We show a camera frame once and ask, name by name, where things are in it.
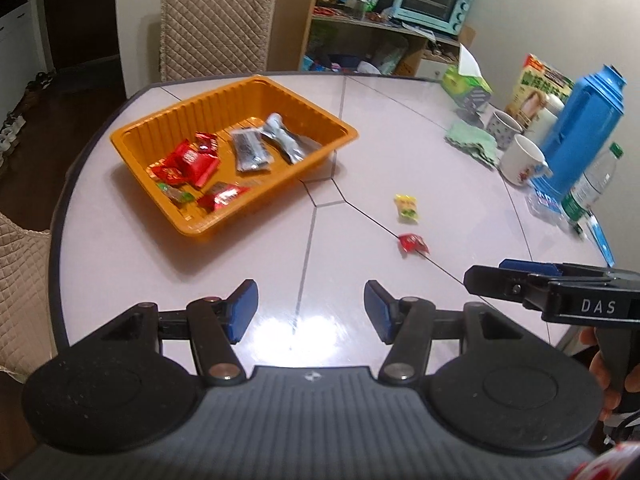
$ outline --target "orange tray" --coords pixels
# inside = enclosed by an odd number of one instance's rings
[[[273,112],[282,115],[289,131],[319,142],[322,148],[302,162],[290,165],[276,148],[265,142],[274,158],[270,170],[237,172],[230,132],[236,128],[261,126]],[[195,202],[178,208],[146,173],[149,164],[167,156],[183,139],[193,140],[196,132],[218,135],[220,166],[202,191],[188,185],[183,186],[185,190],[197,199],[218,181],[244,183],[252,187],[219,211],[208,212]],[[312,102],[267,77],[253,76],[197,95],[124,126],[111,134],[111,142],[174,227],[184,235],[197,236],[268,202],[280,188],[357,137],[354,128]]]

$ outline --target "towel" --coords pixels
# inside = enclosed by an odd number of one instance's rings
[[[457,121],[449,129],[445,139],[489,167],[498,166],[498,145],[488,132],[470,126],[464,121]]]

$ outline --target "mug handle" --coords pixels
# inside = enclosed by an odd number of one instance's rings
[[[534,169],[533,169],[533,175],[531,175],[532,178],[535,178],[537,176],[548,176],[549,178],[554,176],[554,172],[551,171],[551,168],[549,168],[548,164],[545,162],[542,162],[541,164],[537,165]]]

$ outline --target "gray ribbed panel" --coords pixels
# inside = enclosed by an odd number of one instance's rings
[[[117,456],[40,446],[10,480],[427,479],[565,480],[592,456],[575,448],[515,458],[443,430],[413,390],[377,384],[368,368],[258,367],[241,386],[210,390],[170,436]]]

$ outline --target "blue thermos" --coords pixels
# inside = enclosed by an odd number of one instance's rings
[[[625,79],[612,66],[578,79],[540,149],[553,176],[533,180],[537,190],[562,200],[595,158],[624,114]]]

